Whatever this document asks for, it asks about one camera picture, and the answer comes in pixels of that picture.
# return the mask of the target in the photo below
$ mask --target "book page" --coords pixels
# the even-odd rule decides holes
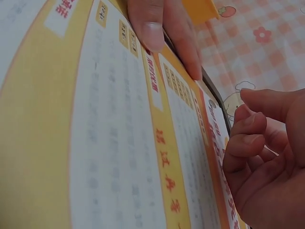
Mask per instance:
[[[141,46],[121,2],[0,11],[1,228],[246,228],[222,110],[169,47]]]

